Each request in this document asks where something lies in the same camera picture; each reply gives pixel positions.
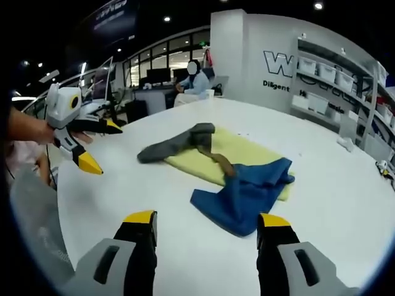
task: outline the yellow towel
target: yellow towel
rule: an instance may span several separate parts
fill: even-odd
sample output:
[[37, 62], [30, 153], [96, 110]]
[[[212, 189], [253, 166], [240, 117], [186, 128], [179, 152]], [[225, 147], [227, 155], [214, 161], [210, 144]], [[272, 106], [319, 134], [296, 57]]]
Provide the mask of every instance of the yellow towel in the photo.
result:
[[[218, 126], [215, 126], [215, 133], [212, 135], [211, 152], [222, 154], [230, 163], [243, 165], [265, 165], [283, 157]], [[167, 157], [165, 161], [185, 173], [221, 186], [225, 185], [219, 164], [202, 155], [197, 149], [185, 150], [176, 156]], [[285, 186], [278, 197], [279, 200], [288, 199], [290, 185]]]

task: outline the brown strap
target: brown strap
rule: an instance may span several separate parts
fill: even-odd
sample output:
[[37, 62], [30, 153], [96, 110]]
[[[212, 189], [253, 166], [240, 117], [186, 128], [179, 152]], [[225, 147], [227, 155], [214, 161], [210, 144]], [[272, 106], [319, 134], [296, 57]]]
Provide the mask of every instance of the brown strap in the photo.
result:
[[233, 168], [233, 165], [229, 162], [229, 160], [225, 156], [223, 156], [222, 154], [214, 154], [214, 153], [208, 152], [208, 151], [204, 150], [204, 148], [202, 146], [198, 146], [197, 150], [201, 154], [203, 154], [207, 157], [210, 157], [213, 161], [217, 162], [220, 165], [222, 171], [227, 176], [229, 176], [229, 177], [236, 176], [236, 171]]

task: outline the letter w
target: letter w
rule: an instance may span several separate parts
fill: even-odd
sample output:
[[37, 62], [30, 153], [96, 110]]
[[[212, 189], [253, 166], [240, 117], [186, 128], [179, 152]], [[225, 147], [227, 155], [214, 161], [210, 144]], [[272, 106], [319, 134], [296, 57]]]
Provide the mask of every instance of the letter w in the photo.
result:
[[280, 52], [276, 56], [272, 51], [264, 51], [264, 54], [269, 73], [278, 75], [281, 71], [283, 76], [292, 78], [293, 55], [288, 59], [286, 54]]

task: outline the blue cloth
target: blue cloth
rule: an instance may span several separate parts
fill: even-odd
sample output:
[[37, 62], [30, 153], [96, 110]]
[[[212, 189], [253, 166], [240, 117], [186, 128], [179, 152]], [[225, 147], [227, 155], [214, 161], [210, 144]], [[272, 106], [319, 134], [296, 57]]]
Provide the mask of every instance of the blue cloth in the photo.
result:
[[196, 74], [193, 83], [191, 83], [189, 76], [180, 82], [180, 85], [185, 88], [185, 94], [197, 94], [200, 100], [206, 98], [206, 90], [210, 89], [210, 81], [203, 71]]
[[233, 165], [236, 177], [225, 177], [218, 193], [195, 189], [191, 203], [205, 216], [237, 236], [247, 236], [257, 228], [259, 213], [268, 213], [286, 184], [292, 161], [281, 158], [267, 165]]

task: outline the table surface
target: table surface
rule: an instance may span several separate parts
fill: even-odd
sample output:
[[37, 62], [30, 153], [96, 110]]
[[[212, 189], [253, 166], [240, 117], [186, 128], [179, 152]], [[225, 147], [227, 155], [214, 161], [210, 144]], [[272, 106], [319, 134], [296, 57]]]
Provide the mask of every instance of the table surface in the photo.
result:
[[362, 287], [383, 262], [395, 233], [395, 193], [375, 161], [336, 143], [337, 135], [288, 114], [226, 99], [195, 102], [138, 120], [123, 134], [98, 138], [87, 150], [104, 170], [59, 168], [58, 206], [65, 245], [74, 267], [122, 220], [158, 211], [158, 265], [154, 295], [260, 295], [256, 232], [239, 238], [194, 208], [194, 189], [220, 186], [166, 163], [139, 164], [146, 146], [199, 122], [212, 122], [293, 161], [296, 180], [287, 202], [271, 214], [287, 219], [301, 242], [309, 241], [337, 266], [347, 286]]

